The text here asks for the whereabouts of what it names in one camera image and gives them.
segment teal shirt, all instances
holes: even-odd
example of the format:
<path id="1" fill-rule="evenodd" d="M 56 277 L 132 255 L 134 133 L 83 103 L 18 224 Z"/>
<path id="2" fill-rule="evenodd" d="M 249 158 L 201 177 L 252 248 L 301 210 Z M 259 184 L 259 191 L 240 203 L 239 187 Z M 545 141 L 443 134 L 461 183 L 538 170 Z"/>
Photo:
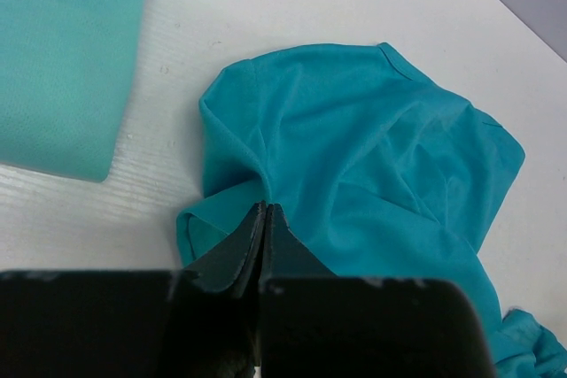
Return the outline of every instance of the teal shirt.
<path id="1" fill-rule="evenodd" d="M 102 181 L 144 0 L 0 0 L 0 162 Z"/>
<path id="2" fill-rule="evenodd" d="M 455 282 L 478 312 L 501 376 L 557 376 L 545 373 L 567 363 L 547 338 L 553 356 L 540 373 L 539 335 L 518 342 L 515 334 L 536 323 L 530 315 L 502 333 L 498 297 L 477 257 L 524 151 L 392 46 L 303 46 L 238 62 L 200 111 L 205 199 L 178 217 L 185 265 L 265 199 L 283 206 L 295 236 L 336 274 Z"/>

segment table surface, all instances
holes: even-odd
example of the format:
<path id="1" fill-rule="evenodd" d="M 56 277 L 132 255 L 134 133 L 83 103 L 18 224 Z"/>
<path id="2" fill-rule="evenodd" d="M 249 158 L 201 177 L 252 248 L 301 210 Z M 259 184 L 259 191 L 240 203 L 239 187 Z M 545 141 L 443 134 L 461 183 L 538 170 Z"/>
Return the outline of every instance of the table surface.
<path id="1" fill-rule="evenodd" d="M 175 215 L 202 196 L 197 100 L 216 74 L 298 44 L 382 41 L 524 146 L 480 257 L 503 311 L 567 343 L 567 64 L 499 0 L 146 0 L 110 177 L 0 166 L 0 267 L 179 266 Z"/>

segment scuff mark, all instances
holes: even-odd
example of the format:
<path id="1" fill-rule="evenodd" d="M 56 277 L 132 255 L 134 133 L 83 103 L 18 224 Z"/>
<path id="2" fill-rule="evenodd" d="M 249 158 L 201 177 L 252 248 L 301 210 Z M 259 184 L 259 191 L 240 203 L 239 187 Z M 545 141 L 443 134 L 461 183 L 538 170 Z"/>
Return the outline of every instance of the scuff mark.
<path id="1" fill-rule="evenodd" d="M 362 278 L 368 285 L 376 288 L 383 288 L 384 287 L 384 279 L 381 278 Z"/>
<path id="2" fill-rule="evenodd" d="M 1 279 L 2 279 L 2 281 L 9 281 L 10 279 L 13 279 L 17 276 L 18 276 L 18 274 L 14 273 L 14 272 L 3 272 Z"/>
<path id="3" fill-rule="evenodd" d="M 177 284 L 181 279 L 181 273 L 183 271 L 176 270 L 171 273 L 171 279 L 169 280 L 169 290 L 167 291 L 167 301 L 171 303 L 175 296 L 175 290 L 177 289 Z"/>
<path id="4" fill-rule="evenodd" d="M 271 284 L 269 286 L 269 290 L 272 291 L 275 296 L 281 296 L 285 292 L 285 289 L 283 289 L 281 287 L 277 287 L 274 284 Z"/>
<path id="5" fill-rule="evenodd" d="M 24 278 L 42 282 L 52 282 L 55 281 L 59 277 L 59 275 L 59 272 L 34 270 L 32 272 L 25 273 Z"/>
<path id="6" fill-rule="evenodd" d="M 425 281 L 423 279 L 414 279 L 414 282 L 416 283 L 416 286 L 418 288 L 421 288 L 421 289 L 427 288 L 427 283 L 425 283 Z"/>

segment folded teal cloth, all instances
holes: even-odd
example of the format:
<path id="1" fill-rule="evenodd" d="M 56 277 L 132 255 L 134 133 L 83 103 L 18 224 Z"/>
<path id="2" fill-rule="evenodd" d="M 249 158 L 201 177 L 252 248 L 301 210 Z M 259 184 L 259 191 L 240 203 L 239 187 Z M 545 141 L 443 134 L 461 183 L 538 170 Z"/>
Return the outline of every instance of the folded teal cloth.
<path id="1" fill-rule="evenodd" d="M 298 239 L 336 274 L 455 282 L 494 362 L 505 362 L 501 376 L 555 376 L 565 350 L 539 326 L 534 342 L 518 337 L 514 317 L 502 323 L 477 257 L 524 161 L 492 117 L 386 43 L 304 46 L 236 63 L 200 110 L 205 199 L 177 220 L 185 265 L 233 231 L 252 203 L 279 203 Z"/>
<path id="2" fill-rule="evenodd" d="M 1 0 L 0 162 L 102 181 L 144 0 Z"/>

